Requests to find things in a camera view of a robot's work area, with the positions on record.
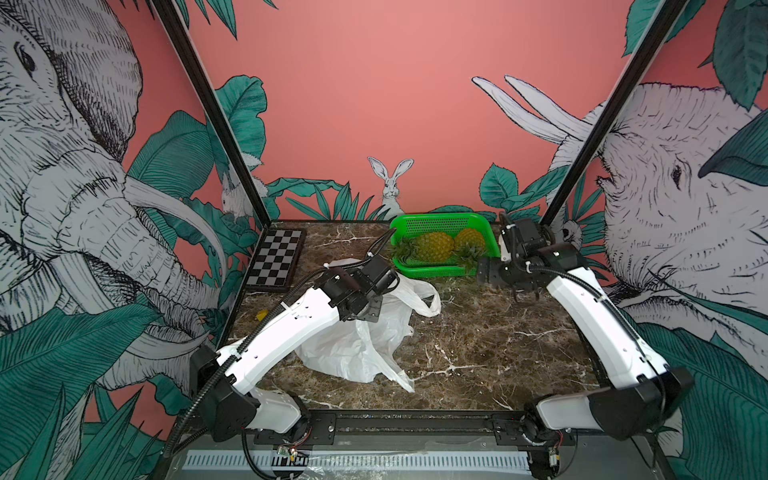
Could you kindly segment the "black frame post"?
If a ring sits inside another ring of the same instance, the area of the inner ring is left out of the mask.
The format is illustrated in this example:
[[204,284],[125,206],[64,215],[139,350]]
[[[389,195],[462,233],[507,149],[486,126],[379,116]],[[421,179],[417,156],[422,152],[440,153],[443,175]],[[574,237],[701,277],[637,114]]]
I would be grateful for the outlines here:
[[268,229],[272,220],[266,207],[257,192],[253,177],[247,169],[235,138],[233,130],[227,120],[216,92],[197,54],[197,51],[187,33],[180,10],[174,1],[153,0],[152,5],[158,14],[161,24],[172,43],[172,46],[182,63],[204,112],[212,125],[214,132],[224,153],[234,168],[237,178],[248,198],[248,204],[253,208],[255,217],[261,227]]
[[660,2],[596,124],[580,148],[554,199],[549,203],[540,224],[552,225],[572,190],[596,156],[598,147],[607,137],[634,89],[644,78],[686,5],[687,1],[683,0]]

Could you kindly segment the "white plastic bag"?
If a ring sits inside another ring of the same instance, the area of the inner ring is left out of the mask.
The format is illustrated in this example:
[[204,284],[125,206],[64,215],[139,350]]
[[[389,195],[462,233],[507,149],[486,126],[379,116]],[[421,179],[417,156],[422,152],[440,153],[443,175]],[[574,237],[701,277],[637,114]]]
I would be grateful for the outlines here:
[[394,360],[404,338],[414,333],[413,313],[434,317],[441,313],[441,299],[429,282],[399,275],[396,288],[383,296],[376,322],[339,322],[317,333],[295,353],[303,365],[327,375],[358,383],[371,383],[379,374],[406,392],[414,381]]

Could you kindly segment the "pineapple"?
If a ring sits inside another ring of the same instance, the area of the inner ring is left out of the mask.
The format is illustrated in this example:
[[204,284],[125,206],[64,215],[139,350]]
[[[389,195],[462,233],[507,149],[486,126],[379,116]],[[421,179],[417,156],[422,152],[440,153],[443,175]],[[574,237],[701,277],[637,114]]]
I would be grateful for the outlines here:
[[454,254],[454,238],[444,232],[430,232],[418,237],[404,237],[394,246],[393,256],[403,264],[421,262],[442,264]]
[[458,266],[469,274],[487,253],[483,234],[472,228],[460,231],[454,239],[454,257]]

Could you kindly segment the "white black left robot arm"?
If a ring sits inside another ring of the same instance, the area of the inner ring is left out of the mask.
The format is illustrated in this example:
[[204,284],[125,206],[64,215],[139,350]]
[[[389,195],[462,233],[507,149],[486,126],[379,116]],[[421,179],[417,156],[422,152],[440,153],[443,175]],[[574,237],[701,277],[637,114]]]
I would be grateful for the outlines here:
[[276,364],[319,332],[340,322],[378,320],[383,296],[399,283],[379,255],[324,267],[306,279],[308,289],[270,313],[257,331],[216,352],[191,360],[197,413],[216,442],[248,430],[267,430],[293,442],[306,435],[310,414],[300,399],[257,388]]

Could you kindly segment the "left black frame post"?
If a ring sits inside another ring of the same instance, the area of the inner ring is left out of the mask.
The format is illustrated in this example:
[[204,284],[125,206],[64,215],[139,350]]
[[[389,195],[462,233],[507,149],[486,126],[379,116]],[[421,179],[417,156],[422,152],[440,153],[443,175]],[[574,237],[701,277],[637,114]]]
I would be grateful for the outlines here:
[[261,227],[268,229],[272,220],[266,207],[257,192],[253,177],[247,169],[235,138],[233,130],[227,120],[216,92],[197,54],[197,51],[187,33],[180,10],[174,1],[153,0],[152,5],[158,14],[161,24],[172,43],[172,46],[182,63],[204,112],[212,125],[214,132],[224,153],[234,168],[237,178],[248,198],[248,204],[253,208],[255,217]]

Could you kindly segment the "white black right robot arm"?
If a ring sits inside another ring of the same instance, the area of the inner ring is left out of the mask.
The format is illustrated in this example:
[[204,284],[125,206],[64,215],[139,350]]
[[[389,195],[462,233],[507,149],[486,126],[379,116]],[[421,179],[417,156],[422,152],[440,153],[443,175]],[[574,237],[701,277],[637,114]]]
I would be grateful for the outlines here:
[[607,381],[597,390],[528,404],[522,418],[527,440],[546,444],[566,429],[626,440],[670,418],[692,391],[692,374],[670,366],[640,336],[572,244],[556,242],[549,228],[530,219],[500,220],[502,255],[479,261],[479,281],[515,292],[546,289],[574,321]]

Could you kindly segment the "right black frame post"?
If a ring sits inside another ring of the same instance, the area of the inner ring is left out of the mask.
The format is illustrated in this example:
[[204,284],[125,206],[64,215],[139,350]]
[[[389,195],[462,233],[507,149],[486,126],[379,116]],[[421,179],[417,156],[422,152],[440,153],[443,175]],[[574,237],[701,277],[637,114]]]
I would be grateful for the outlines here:
[[660,2],[596,124],[580,148],[554,199],[549,203],[540,224],[552,225],[572,190],[596,156],[598,147],[607,137],[634,89],[644,78],[686,5],[687,1],[683,0]]

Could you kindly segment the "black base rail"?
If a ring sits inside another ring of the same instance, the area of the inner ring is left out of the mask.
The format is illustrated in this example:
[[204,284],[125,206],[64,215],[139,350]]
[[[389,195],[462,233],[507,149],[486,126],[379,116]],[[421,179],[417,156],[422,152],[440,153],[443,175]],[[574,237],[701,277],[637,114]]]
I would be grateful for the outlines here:
[[309,410],[298,424],[285,433],[267,427],[244,427],[233,423],[207,431],[216,442],[241,433],[255,445],[330,446],[341,444],[344,436],[383,436],[385,438],[489,437],[498,446],[535,449],[573,446],[578,430],[568,427],[558,432],[536,428],[532,416],[523,411],[441,411],[441,410]]

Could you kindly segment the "black white checkerboard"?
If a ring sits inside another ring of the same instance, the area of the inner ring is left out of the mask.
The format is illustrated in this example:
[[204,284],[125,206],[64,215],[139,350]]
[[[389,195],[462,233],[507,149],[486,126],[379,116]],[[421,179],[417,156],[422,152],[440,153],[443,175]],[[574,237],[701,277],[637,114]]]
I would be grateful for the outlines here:
[[305,229],[268,230],[248,271],[245,289],[249,292],[288,292],[305,239]]

